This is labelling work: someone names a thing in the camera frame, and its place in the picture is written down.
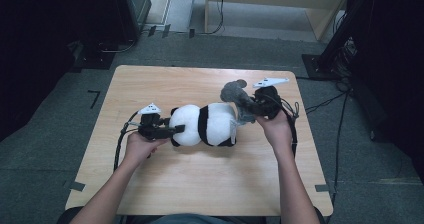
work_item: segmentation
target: person's left hand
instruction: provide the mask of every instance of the person's left hand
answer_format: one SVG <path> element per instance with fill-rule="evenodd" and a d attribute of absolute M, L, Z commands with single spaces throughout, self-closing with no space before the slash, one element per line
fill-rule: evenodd
<path fill-rule="evenodd" d="M 169 139 L 147 140 L 138 132 L 133 132 L 128 136 L 127 149 L 124 160 L 132 166 L 139 166 L 147 157 L 154 153 L 158 146 L 165 144 Z"/>

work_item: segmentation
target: person's left arm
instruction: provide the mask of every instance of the person's left arm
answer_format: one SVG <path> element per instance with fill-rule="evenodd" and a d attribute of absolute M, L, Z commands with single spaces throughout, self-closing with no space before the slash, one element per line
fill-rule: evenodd
<path fill-rule="evenodd" d="M 137 132 L 129 135 L 122 163 L 71 223 L 112 223 L 134 171 L 144 163 L 150 153 L 167 141 L 148 141 Z"/>

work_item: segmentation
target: panda plush toy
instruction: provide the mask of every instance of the panda plush toy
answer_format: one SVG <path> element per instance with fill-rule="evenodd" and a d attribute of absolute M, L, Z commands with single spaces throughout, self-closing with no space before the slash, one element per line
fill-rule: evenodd
<path fill-rule="evenodd" d="M 178 125 L 185 125 L 185 129 L 172 137 L 174 146 L 194 146 L 200 141 L 209 146 L 230 147 L 236 143 L 236 115 L 228 103 L 212 103 L 202 108 L 196 105 L 174 108 L 169 127 Z"/>

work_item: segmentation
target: person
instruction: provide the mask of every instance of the person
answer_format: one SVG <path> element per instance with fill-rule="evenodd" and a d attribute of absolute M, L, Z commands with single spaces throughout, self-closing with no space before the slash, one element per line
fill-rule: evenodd
<path fill-rule="evenodd" d="M 274 119 L 256 116 L 278 163 L 280 183 L 281 223 L 322 223 L 319 211 L 314 208 L 302 183 L 291 150 L 292 134 L 287 117 L 280 111 Z M 125 189 L 134 171 L 168 139 L 148 141 L 138 132 L 128 136 L 122 163 L 104 186 L 82 208 L 73 214 L 62 214 L 58 223 L 72 219 L 70 223 L 112 223 Z M 229 223 L 222 219 L 201 215 L 170 215 L 158 218 L 152 224 L 162 223 Z"/>

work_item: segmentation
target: hand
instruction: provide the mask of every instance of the hand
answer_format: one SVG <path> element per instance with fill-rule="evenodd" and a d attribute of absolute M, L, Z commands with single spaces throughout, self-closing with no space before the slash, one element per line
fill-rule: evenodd
<path fill-rule="evenodd" d="M 138 132 L 133 132 L 128 136 L 127 149 L 122 162 L 132 166 L 139 166 L 147 157 L 154 153 L 158 146 L 168 142 L 168 139 L 147 140 Z"/>
<path fill-rule="evenodd" d="M 292 133 L 286 114 L 280 110 L 274 119 L 255 116 L 256 121 L 262 126 L 266 139 L 274 151 L 281 148 L 291 148 Z"/>

